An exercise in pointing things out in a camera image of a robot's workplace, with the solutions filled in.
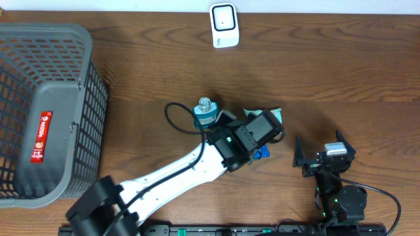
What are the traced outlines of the teal lidded small jar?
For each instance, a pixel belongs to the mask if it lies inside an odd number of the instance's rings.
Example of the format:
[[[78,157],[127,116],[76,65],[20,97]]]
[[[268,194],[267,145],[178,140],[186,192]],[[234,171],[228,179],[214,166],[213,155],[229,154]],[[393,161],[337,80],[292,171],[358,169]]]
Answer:
[[[207,128],[214,125],[219,113],[219,108],[216,102],[212,102],[208,97],[201,97],[198,105],[193,108],[193,113],[196,115],[198,121],[194,121],[194,126],[199,128]]]

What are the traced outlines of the grey plastic shopping basket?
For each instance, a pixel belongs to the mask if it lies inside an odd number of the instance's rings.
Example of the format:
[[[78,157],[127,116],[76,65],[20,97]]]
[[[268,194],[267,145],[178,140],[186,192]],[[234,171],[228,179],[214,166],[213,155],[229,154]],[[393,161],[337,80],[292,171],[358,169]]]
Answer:
[[[1,24],[1,207],[77,198],[95,182],[108,91],[77,24]],[[42,111],[51,111],[42,163],[31,163]]]

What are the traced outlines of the red Nescafe coffee stick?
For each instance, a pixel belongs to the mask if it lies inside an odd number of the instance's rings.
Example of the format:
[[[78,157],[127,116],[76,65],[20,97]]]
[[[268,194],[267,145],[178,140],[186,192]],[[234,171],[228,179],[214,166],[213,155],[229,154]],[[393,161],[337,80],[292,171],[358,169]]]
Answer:
[[[31,153],[31,163],[42,163],[45,155],[45,146],[49,132],[49,126],[53,113],[51,111],[42,111],[39,126],[37,129],[36,139]]]

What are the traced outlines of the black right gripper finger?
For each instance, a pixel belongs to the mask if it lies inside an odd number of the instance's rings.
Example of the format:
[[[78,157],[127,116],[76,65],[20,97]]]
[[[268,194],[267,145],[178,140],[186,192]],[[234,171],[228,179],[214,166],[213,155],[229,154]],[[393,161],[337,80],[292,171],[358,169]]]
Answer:
[[[356,154],[356,150],[346,141],[346,139],[344,138],[344,136],[342,135],[340,130],[336,130],[335,135],[336,135],[336,140],[338,142],[341,142],[341,143],[344,144],[344,146],[347,150],[347,155],[355,155]]]
[[[305,155],[298,136],[295,137],[295,151],[293,156],[293,167],[302,167],[305,164]]]

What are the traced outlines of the blue Oreo cookie pack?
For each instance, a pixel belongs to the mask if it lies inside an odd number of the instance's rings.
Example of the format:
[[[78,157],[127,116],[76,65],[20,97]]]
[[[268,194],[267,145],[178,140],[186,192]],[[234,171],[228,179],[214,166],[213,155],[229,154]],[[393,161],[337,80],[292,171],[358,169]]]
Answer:
[[[258,161],[260,159],[267,158],[267,157],[270,157],[270,152],[269,152],[268,146],[264,145],[263,147],[259,148],[255,152],[252,160],[253,161]]]

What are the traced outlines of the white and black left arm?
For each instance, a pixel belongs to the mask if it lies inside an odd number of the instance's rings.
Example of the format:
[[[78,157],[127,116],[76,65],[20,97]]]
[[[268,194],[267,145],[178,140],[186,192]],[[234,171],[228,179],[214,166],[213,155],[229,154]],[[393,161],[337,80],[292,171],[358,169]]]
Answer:
[[[239,120],[207,97],[193,109],[201,142],[177,161],[148,175],[114,184],[110,176],[97,180],[67,211],[75,235],[138,235],[139,227],[157,209],[188,190],[212,182],[225,172],[266,157],[267,144],[285,136],[279,108],[245,110]]]

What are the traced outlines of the mint green wipes packet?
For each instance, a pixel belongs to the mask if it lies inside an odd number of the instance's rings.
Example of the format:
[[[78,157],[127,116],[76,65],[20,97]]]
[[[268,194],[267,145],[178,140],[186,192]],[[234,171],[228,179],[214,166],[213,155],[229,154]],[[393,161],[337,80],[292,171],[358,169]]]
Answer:
[[[276,108],[276,109],[271,109],[270,112],[275,116],[275,118],[277,118],[277,120],[282,123],[282,115],[281,115],[281,108]],[[251,116],[257,116],[259,114],[261,114],[263,111],[261,109],[257,109],[257,110],[248,110],[248,109],[243,109],[246,117],[251,117]]]

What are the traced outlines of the white barcode scanner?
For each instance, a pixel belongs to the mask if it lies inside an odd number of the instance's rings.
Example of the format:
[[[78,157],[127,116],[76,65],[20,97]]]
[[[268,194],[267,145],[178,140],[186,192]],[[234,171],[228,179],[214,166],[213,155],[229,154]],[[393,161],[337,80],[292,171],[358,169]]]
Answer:
[[[235,47],[240,41],[236,6],[232,3],[217,3],[210,6],[213,46],[216,49]]]

